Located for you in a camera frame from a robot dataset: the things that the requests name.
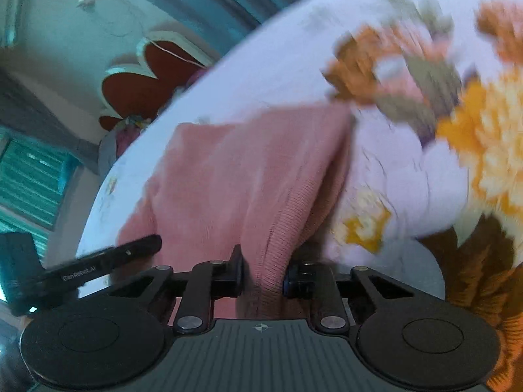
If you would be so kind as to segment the pink knit shirt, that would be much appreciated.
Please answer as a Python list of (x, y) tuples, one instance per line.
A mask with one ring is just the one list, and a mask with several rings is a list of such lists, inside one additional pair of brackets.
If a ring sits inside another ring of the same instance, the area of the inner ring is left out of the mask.
[(189, 271), (239, 246), (245, 290), (221, 303), (224, 318), (290, 319), (285, 299), (294, 251), (336, 205), (350, 166), (352, 112), (327, 103), (276, 108), (236, 124), (177, 127), (118, 243), (158, 235), (156, 265)]

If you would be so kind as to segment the pile of clothes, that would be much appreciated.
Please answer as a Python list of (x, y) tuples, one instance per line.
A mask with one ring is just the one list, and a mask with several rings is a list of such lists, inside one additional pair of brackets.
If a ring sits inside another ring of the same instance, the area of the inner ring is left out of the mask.
[(151, 123), (151, 119), (133, 115), (118, 121), (107, 133), (98, 147), (98, 175), (101, 179)]

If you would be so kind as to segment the teal window blind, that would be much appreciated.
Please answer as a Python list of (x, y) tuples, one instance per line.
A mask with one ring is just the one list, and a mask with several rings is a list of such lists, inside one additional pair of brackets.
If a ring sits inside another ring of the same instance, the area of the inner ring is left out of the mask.
[(66, 152), (2, 131), (1, 231), (31, 234), (43, 258), (78, 166)]

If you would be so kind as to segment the red heart-shaped headboard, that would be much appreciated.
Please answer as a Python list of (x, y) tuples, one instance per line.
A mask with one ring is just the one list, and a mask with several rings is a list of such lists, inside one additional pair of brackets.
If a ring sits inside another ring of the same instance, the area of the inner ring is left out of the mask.
[(106, 69), (98, 122), (106, 131), (133, 115), (155, 119), (176, 90), (214, 64), (215, 57), (174, 31), (152, 31), (141, 39), (136, 60)]

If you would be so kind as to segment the floral white bed sheet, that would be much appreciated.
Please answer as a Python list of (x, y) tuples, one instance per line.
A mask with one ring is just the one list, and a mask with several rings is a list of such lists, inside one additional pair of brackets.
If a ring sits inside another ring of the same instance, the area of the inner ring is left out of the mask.
[(487, 321), (488, 378), (522, 388), (522, 0), (302, 0), (177, 96), (112, 167), (78, 252), (117, 236), (177, 127), (327, 103), (354, 117), (336, 205), (308, 241)]

